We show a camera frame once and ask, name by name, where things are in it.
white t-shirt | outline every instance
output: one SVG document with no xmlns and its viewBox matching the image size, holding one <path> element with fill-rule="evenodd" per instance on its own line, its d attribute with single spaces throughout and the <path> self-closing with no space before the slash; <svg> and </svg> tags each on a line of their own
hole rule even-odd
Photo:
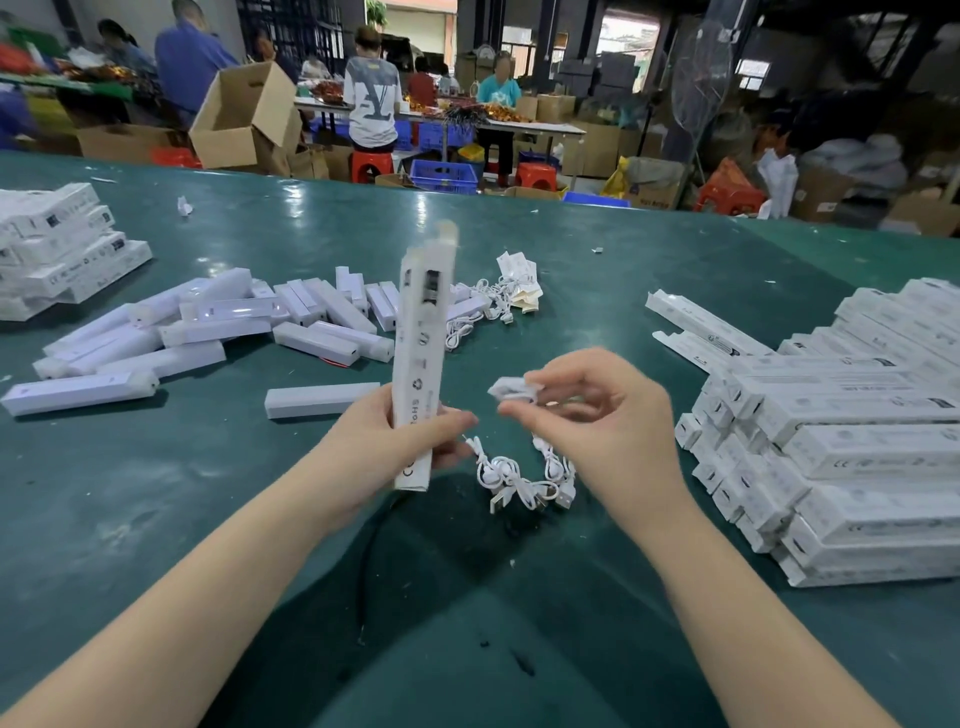
<svg viewBox="0 0 960 728">
<path fill-rule="evenodd" d="M 354 56 L 344 74 L 344 103 L 350 111 L 350 138 L 372 149 L 396 141 L 394 104 L 403 100 L 400 74 L 383 59 Z"/>
</svg>

green workbench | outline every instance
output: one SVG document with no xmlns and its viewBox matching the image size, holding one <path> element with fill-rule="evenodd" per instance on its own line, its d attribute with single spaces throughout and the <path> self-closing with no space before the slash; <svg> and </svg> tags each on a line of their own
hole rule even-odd
<svg viewBox="0 0 960 728">
<path fill-rule="evenodd" d="M 498 376 L 604 346 L 661 381 L 679 413 L 705 375 L 652 338 L 672 329 L 643 307 L 647 291 L 687 295 L 777 345 L 829 324 L 852 290 L 783 240 L 717 216 L 0 153 L 5 187 L 91 177 L 115 181 L 94 184 L 117 227 L 150 241 L 156 259 L 84 305 L 2 325 L 0 378 L 30 380 L 41 346 L 77 325 L 228 266 L 270 283 L 329 278 L 336 265 L 394 279 L 406 247 L 449 218 L 461 231 L 461 280 L 495 277 L 504 248 L 539 265 L 540 312 L 510 327 L 481 323 L 444 366 L 444 399 L 478 414 L 488 453 L 530 474 L 539 455 L 486 393 Z M 181 195 L 194 207 L 187 219 Z M 884 268 L 887 243 L 871 240 L 876 255 L 862 265 Z M 268 388 L 391 377 L 389 365 L 338 369 L 267 337 L 231 342 L 228 357 L 164 382 L 153 400 L 23 422 L 0 412 L 0 707 L 321 438 L 329 419 L 268 421 Z M 689 478 L 692 457 L 682 462 L 723 532 L 906 728 L 960 724 L 960 584 L 792 590 L 720 522 Z M 465 465 L 390 514 L 366 568 L 362 640 L 358 572 L 372 526 L 360 521 L 322 545 L 204 726 L 724 724 L 656 575 L 586 488 L 568 512 L 512 503 L 492 517 L 488 500 Z"/>
</svg>

blue shirt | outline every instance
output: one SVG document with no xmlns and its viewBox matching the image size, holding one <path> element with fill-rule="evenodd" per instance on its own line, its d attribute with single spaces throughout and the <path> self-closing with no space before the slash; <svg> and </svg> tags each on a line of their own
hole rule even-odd
<svg viewBox="0 0 960 728">
<path fill-rule="evenodd" d="M 477 89 L 477 101 L 481 104 L 494 103 L 511 109 L 516 106 L 516 102 L 521 95 L 520 87 L 516 84 L 516 81 L 508 79 L 506 84 L 500 85 L 496 76 L 485 78 Z"/>
<path fill-rule="evenodd" d="M 217 72 L 239 65 L 217 38 L 185 20 L 156 37 L 154 55 L 163 95 L 185 124 L 193 123 Z"/>
</svg>

worker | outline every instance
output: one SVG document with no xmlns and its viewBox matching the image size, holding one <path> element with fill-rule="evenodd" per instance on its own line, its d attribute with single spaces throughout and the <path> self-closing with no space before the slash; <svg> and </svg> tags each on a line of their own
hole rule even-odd
<svg viewBox="0 0 960 728">
<path fill-rule="evenodd" d="M 266 28 L 256 29 L 253 34 L 253 49 L 257 61 L 273 61 L 283 69 L 283 72 L 294 84 L 300 80 L 297 64 L 286 54 L 277 51 L 273 39 L 270 38 L 270 31 Z"/>
<path fill-rule="evenodd" d="M 504 401 L 499 413 L 570 458 L 643 551 L 732 728 L 897 728 L 700 510 L 661 386 L 599 349 L 561 356 L 526 380 L 540 387 L 540 403 L 560 404 Z M 455 441 L 476 424 L 469 412 L 392 428 L 392 409 L 390 385 L 355 402 L 290 471 L 0 717 L 0 728 L 199 724 L 319 541 L 421 453 L 433 449 L 439 468 L 471 454 Z M 323 658 L 321 644 L 306 648 Z"/>
<path fill-rule="evenodd" d="M 493 75 L 483 80 L 477 88 L 477 101 L 481 104 L 499 104 L 514 109 L 519 100 L 520 87 L 513 79 L 514 59 L 507 51 L 496 54 Z M 490 148 L 497 147 L 497 181 L 501 187 L 510 182 L 514 171 L 514 133 L 492 129 L 477 130 L 477 144 L 483 147 L 484 162 L 490 163 Z"/>
<path fill-rule="evenodd" d="M 136 43 L 136 38 L 124 30 L 116 20 L 105 17 L 97 23 L 97 30 L 107 49 L 107 57 L 117 65 L 129 68 L 140 76 L 153 76 L 156 64 Z"/>
<path fill-rule="evenodd" d="M 440 81 L 437 84 L 443 96 L 453 96 L 460 93 L 460 84 L 457 79 L 450 75 L 450 67 L 446 63 L 440 65 Z"/>
<path fill-rule="evenodd" d="M 380 58 L 380 33 L 369 25 L 353 36 L 357 55 L 344 72 L 344 104 L 350 110 L 350 141 L 358 152 L 387 153 L 396 144 L 394 112 L 403 93 L 396 66 Z"/>
<path fill-rule="evenodd" d="M 163 95 L 189 127 L 217 73 L 238 63 L 210 34 L 204 11 L 194 0 L 173 0 L 171 5 L 177 25 L 156 37 L 156 73 Z"/>
<path fill-rule="evenodd" d="M 437 88 L 433 84 L 433 77 L 426 72 L 426 56 L 417 56 L 414 61 L 414 68 L 417 72 L 410 77 L 408 85 L 410 98 L 421 106 L 437 106 Z"/>
</svg>

red stool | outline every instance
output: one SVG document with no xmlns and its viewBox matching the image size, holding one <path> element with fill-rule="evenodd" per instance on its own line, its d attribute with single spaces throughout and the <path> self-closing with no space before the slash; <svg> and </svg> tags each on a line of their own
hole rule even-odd
<svg viewBox="0 0 960 728">
<path fill-rule="evenodd" d="M 354 184 L 372 184 L 378 175 L 394 174 L 394 156 L 389 152 L 354 152 L 350 162 L 350 180 Z"/>
<path fill-rule="evenodd" d="M 557 170 L 549 164 L 523 161 L 516 167 L 516 183 L 520 187 L 536 187 L 557 191 Z"/>
</svg>

